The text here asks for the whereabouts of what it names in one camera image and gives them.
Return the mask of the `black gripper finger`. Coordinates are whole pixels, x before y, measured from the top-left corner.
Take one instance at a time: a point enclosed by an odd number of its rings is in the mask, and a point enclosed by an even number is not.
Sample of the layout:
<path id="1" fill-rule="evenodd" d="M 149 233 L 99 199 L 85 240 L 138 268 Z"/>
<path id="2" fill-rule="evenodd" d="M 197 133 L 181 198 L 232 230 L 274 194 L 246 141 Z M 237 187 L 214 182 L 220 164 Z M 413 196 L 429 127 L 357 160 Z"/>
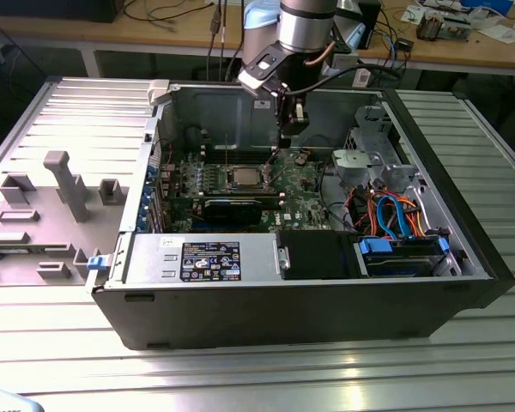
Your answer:
<path id="1" fill-rule="evenodd" d="M 289 104 L 287 97 L 286 88 L 280 88 L 276 96 L 276 125 L 278 128 L 277 141 L 278 148 L 288 148 L 290 146 L 290 140 L 284 137 L 283 128 L 285 124 L 289 123 Z"/>

